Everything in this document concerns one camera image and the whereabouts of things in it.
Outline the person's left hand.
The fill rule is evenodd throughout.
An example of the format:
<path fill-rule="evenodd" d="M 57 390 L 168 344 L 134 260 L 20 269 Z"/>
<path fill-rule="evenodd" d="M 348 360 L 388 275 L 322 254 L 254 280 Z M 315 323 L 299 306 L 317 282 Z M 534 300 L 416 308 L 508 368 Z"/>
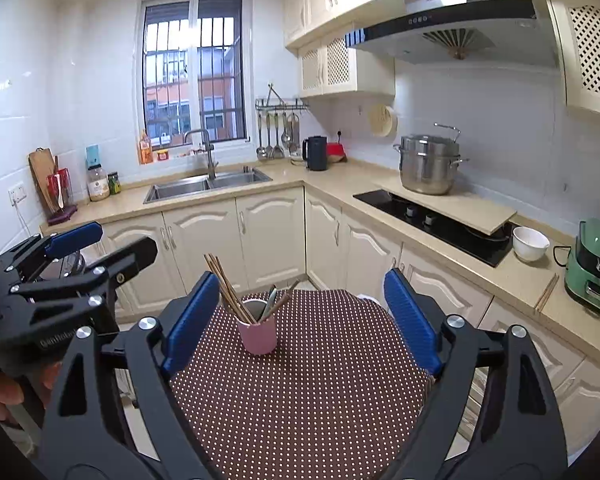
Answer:
<path fill-rule="evenodd" d="M 40 383 L 40 393 L 38 394 L 44 405 L 50 402 L 50 396 L 61 369 L 61 362 L 46 367 L 38 374 Z M 14 421 L 14 418 L 8 410 L 9 406 L 19 405 L 24 400 L 22 388 L 15 381 L 0 371 L 0 422 L 5 420 Z"/>

